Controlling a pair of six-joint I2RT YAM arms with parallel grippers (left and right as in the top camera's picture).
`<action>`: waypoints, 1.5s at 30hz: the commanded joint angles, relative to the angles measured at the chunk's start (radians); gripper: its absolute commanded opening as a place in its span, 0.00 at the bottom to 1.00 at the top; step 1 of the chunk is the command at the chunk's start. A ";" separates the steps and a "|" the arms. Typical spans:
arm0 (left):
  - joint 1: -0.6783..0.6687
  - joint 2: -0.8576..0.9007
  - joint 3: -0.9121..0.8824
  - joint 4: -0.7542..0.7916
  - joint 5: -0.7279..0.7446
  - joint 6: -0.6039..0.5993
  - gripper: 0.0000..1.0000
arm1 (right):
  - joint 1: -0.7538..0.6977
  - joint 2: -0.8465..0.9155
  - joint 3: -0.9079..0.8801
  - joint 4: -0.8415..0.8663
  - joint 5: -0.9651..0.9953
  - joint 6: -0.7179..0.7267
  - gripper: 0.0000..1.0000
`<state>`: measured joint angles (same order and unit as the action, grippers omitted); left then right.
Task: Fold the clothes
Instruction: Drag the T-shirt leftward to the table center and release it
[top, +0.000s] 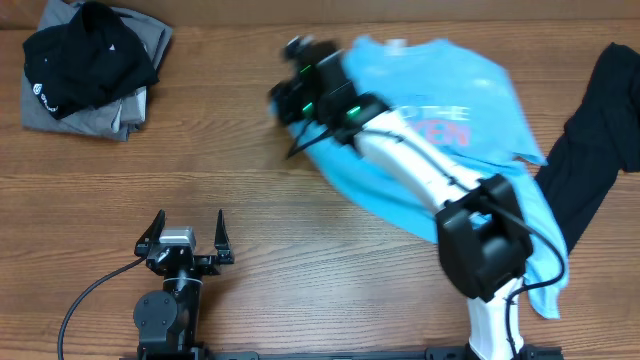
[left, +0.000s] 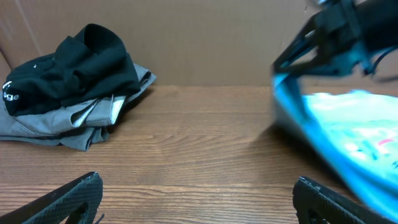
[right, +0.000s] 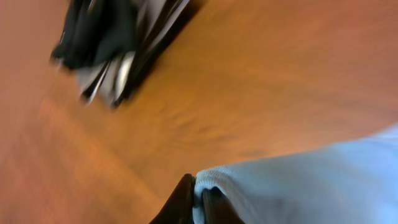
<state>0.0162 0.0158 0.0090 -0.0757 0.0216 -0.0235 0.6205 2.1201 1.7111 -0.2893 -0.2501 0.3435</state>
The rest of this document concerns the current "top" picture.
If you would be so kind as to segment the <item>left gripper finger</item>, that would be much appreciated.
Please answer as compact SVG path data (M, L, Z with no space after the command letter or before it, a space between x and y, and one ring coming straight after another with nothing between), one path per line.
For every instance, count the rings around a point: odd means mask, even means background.
M233 253L227 234L224 213L222 209L218 211L214 247L217 251L219 264L233 264L235 262L235 255Z
M166 213L159 210L151 225L141 235L135 244L134 255L137 257L147 257L151 247L159 242L160 235L165 227Z

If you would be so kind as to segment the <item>light blue t-shirt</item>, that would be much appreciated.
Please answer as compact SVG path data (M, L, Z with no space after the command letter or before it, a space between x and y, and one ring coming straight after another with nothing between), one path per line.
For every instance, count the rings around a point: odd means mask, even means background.
M423 139L486 177L512 184L525 222L534 230L525 280L557 283L529 293L542 317L560 316L559 295L569 282L568 250L542 190L526 165L544 164L508 72L446 39L407 46L357 38L342 57L360 93L386 101ZM320 173L354 204L428 242L437 240L433 216L391 175L329 138L306 151Z

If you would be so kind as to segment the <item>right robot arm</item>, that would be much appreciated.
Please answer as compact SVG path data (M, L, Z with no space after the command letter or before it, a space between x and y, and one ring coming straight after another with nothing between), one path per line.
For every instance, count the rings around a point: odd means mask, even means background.
M422 139L387 102L358 94L333 41L295 37L283 49L294 75L269 93L284 125L303 120L372 161L413 193L434 216L438 256L452 285L468 299L467 359L523 359L517 316L529 232L514 189L485 178Z

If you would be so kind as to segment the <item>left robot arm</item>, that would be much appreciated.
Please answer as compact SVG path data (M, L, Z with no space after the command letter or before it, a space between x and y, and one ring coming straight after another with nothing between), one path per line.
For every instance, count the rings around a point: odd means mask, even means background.
M134 307L139 359L209 359L211 352L196 340L203 278L216 276L222 265L235 262L224 215L218 212L214 248L196 253L190 226L167 227L161 210L136 242L134 254L163 278L162 288L143 295Z

